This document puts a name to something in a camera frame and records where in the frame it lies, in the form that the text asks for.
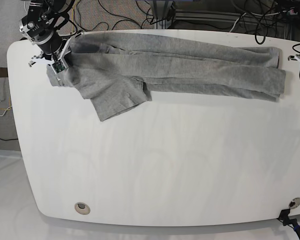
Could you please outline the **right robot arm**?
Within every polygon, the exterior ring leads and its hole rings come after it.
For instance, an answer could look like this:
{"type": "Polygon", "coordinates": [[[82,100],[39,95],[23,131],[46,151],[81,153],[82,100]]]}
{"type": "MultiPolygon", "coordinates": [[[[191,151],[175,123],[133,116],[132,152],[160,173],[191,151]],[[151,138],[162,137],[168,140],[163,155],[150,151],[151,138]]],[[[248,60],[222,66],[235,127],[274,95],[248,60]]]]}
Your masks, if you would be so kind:
{"type": "Polygon", "coordinates": [[[80,31],[71,20],[69,11],[74,0],[30,0],[27,15],[19,22],[23,37],[40,48],[40,54],[31,58],[48,65],[58,74],[69,67],[66,58],[71,53],[70,42],[80,31]]]}

